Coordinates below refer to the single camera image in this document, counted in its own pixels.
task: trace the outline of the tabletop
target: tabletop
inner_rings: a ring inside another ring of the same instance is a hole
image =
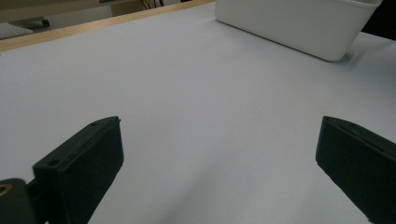
[[[396,44],[337,63],[216,21],[215,4],[0,54],[0,179],[121,118],[125,162],[90,223],[369,223],[317,166],[323,116],[396,142]]]

